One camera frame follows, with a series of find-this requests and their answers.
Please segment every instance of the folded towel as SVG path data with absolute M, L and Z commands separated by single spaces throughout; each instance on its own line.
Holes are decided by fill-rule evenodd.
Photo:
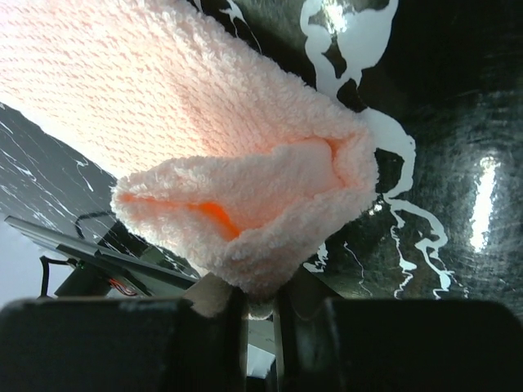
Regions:
M 118 178 L 130 231 L 256 298 L 375 198 L 358 115 L 186 0 L 0 0 L 0 78 Z

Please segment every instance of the black cable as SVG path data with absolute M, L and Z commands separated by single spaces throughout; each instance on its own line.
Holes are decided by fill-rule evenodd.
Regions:
M 39 298 L 50 298 L 47 295 L 47 291 L 49 290 L 49 265 L 69 265 L 69 263 L 67 263 L 67 261 L 53 260 L 45 256 L 40 257 L 40 262 L 42 263 L 43 275 Z
M 40 257 L 43 268 L 42 288 L 40 289 L 40 298 L 47 298 L 47 290 L 49 289 L 49 263 L 44 256 Z

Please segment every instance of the pink towel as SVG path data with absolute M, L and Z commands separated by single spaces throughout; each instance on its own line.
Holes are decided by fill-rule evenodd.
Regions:
M 186 0 L 0 0 L 0 79 L 118 178 L 133 233 L 255 298 L 375 198 L 358 115 Z

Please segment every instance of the black marbled surface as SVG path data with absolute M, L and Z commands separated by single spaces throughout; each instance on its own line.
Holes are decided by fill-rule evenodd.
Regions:
M 517 0 L 192 3 L 371 121 L 381 195 L 310 270 L 347 297 L 487 299 L 523 318 Z M 103 214 L 113 184 L 0 107 L 1 212 L 70 235 L 80 217 L 87 241 L 139 256 L 146 244 Z

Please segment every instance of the red wire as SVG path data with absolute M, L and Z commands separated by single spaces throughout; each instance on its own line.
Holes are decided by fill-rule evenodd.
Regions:
M 123 286 L 119 281 L 115 279 L 110 279 L 109 283 L 113 288 L 115 288 L 125 296 L 137 296 L 137 293 L 133 292 L 132 290 L 129 290 L 127 287 Z

